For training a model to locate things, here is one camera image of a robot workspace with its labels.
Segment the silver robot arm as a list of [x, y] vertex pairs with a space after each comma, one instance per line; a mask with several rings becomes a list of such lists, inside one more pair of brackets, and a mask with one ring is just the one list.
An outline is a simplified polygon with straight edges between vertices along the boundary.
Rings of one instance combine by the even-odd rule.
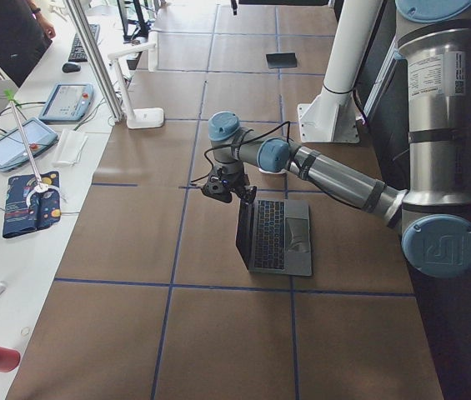
[[252, 271], [311, 272], [305, 202], [264, 202], [245, 168], [292, 173], [382, 218], [408, 263], [436, 278], [471, 268], [463, 184], [471, 1], [347, 1], [320, 94], [298, 107], [300, 139], [208, 122], [205, 196], [240, 201], [237, 248]]

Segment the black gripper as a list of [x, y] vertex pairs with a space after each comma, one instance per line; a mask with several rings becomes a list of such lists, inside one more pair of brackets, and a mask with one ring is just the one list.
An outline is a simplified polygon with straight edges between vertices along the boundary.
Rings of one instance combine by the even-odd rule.
[[247, 185], [247, 177], [242, 162], [216, 163], [213, 175], [223, 180], [226, 188], [241, 198], [241, 203], [252, 204], [256, 198], [257, 187]]

